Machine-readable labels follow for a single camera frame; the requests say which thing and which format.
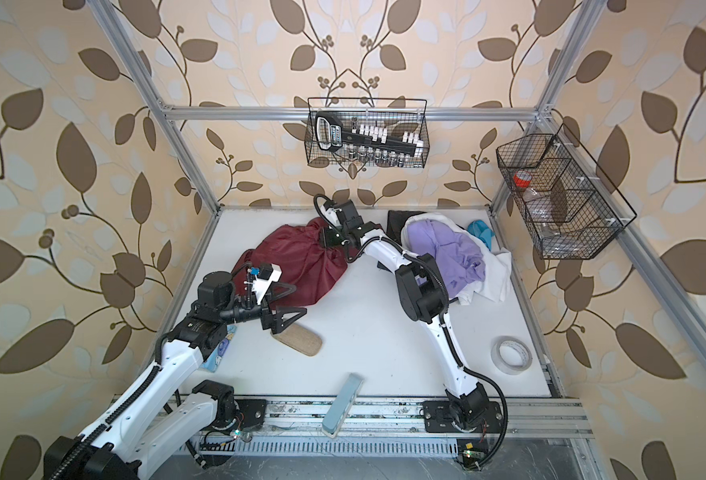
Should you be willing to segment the maroon cloth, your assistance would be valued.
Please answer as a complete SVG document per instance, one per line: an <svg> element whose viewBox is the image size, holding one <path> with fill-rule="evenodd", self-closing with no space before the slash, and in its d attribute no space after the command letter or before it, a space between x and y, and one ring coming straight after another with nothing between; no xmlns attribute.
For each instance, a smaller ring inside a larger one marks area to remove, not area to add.
<svg viewBox="0 0 706 480"><path fill-rule="evenodd" d="M235 269L246 262L279 265L280 281L297 290L278 300L274 306L308 307L315 305L342 278L348 268L341 248L326 248L322 243L327 226L316 217L303 226L283 225L268 235L256 248L246 250Z"/></svg>

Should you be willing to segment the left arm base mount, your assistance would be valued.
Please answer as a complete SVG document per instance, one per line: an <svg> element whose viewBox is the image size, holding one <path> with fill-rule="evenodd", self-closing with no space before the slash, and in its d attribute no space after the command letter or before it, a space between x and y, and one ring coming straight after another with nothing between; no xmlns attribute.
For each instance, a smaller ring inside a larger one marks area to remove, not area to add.
<svg viewBox="0 0 706 480"><path fill-rule="evenodd" d="M216 403L214 420L203 432L235 437L244 432L260 430L267 416L268 401L262 398L238 399L231 385L204 380L192 389L192 394L204 394Z"/></svg>

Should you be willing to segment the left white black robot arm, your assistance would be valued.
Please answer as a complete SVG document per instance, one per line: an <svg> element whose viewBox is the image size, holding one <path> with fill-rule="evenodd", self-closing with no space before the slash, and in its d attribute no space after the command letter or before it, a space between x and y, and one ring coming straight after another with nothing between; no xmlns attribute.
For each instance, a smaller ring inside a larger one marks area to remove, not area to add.
<svg viewBox="0 0 706 480"><path fill-rule="evenodd" d="M253 320L278 334L302 318L304 307L275 303L296 290L281 282L281 268L264 263L215 271L198 286L188 314L155 347L140 377L95 422L74 438L60 437L44 455L46 479L148 479L200 431L232 439L263 423L264 401L240 406L232 386L204 380L172 406L182 384L218 352L231 325Z"/></svg>

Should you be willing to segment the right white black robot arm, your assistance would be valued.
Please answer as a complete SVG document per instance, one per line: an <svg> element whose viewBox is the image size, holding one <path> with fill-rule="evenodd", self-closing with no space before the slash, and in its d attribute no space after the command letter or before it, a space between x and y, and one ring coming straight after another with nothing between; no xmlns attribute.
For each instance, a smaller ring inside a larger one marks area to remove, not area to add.
<svg viewBox="0 0 706 480"><path fill-rule="evenodd" d="M483 470L506 438L508 402L497 382L469 367L453 331L452 301L435 259L406 249L378 224L364 221L350 200L337 203L325 194L315 194L312 205L326 223L323 241L340 247L347 263L367 255L394 275L402 309L424 328L442 359L452 427L481 436L479 445L459 451L458 462L466 470Z"/></svg>

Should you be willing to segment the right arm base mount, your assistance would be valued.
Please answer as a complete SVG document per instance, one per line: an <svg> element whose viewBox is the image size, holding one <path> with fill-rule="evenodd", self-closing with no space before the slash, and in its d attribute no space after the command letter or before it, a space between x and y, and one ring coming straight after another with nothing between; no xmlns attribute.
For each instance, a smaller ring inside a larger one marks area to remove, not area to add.
<svg viewBox="0 0 706 480"><path fill-rule="evenodd" d="M422 412L428 433L497 434L505 420L498 402L465 408L455 401L428 400L422 403Z"/></svg>

